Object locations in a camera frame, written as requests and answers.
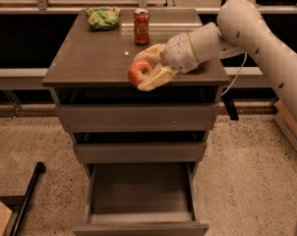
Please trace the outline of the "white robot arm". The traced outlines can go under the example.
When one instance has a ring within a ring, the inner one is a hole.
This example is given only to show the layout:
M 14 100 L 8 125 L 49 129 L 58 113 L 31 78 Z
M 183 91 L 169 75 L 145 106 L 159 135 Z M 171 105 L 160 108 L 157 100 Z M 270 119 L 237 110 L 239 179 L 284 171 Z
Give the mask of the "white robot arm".
M 142 52 L 189 71 L 210 57 L 245 52 L 297 121 L 297 54 L 268 28 L 247 0 L 230 0 L 217 25 L 203 26 Z M 207 236 L 293 236 L 297 225 L 297 151 L 271 117 L 221 117 L 195 179 L 198 216 Z

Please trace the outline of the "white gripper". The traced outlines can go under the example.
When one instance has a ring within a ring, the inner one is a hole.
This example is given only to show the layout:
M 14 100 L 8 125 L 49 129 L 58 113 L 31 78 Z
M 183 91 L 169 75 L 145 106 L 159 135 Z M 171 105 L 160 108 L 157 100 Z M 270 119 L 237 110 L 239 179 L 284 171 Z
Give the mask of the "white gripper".
M 169 65 L 158 64 L 150 75 L 139 83 L 138 89 L 141 91 L 159 88 L 169 83 L 177 71 L 187 74 L 199 65 L 190 37 L 184 32 L 171 37 L 165 45 L 159 43 L 141 51 L 134 60 L 146 60 L 152 65 L 164 61 Z

